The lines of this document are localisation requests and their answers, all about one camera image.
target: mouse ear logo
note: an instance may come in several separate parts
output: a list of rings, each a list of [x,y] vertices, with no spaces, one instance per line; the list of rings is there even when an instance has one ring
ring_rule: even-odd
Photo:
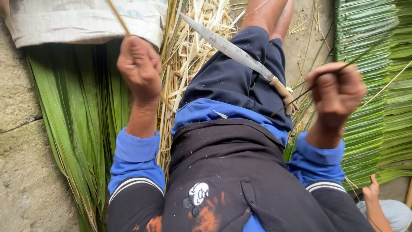
[[[182,205],[185,208],[192,209],[192,216],[197,217],[200,214],[200,204],[209,197],[209,185],[204,182],[198,182],[189,190],[188,197],[183,199]]]

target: blue sleeve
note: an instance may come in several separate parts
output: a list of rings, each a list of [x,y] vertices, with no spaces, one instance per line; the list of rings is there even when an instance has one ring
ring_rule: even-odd
[[[112,174],[108,189],[110,195],[120,182],[130,177],[145,177],[152,180],[164,192],[164,173],[156,163],[160,135],[140,139],[120,131],[116,139],[115,157],[110,169]]]
[[[329,180],[341,184],[345,174],[340,163],[345,152],[345,144],[341,140],[339,146],[333,149],[318,149],[306,142],[307,132],[302,132],[297,138],[296,151],[292,161],[286,162],[289,172],[307,186],[319,181]]]

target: hand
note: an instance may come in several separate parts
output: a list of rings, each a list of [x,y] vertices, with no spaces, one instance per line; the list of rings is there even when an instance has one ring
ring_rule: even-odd
[[[117,68],[129,86],[135,105],[140,108],[156,105],[162,91],[160,56],[149,42],[136,36],[125,37],[120,47]]]
[[[376,181],[376,175],[372,174],[370,176],[372,184],[369,187],[362,188],[363,195],[366,201],[378,201],[379,198],[379,183]]]
[[[306,75],[318,113],[318,125],[329,132],[339,132],[367,92],[354,65],[338,71],[346,63],[329,63]]]

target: white sack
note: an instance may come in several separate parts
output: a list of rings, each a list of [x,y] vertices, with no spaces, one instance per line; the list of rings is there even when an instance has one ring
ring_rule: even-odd
[[[166,1],[112,1],[130,33],[159,49]],[[17,48],[49,42],[100,44],[125,35],[106,0],[15,0],[10,11],[6,25]]]

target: stone wall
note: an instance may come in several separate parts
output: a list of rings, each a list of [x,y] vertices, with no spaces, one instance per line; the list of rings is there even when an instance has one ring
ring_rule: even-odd
[[[0,19],[0,231],[78,232],[77,210],[40,108]]]

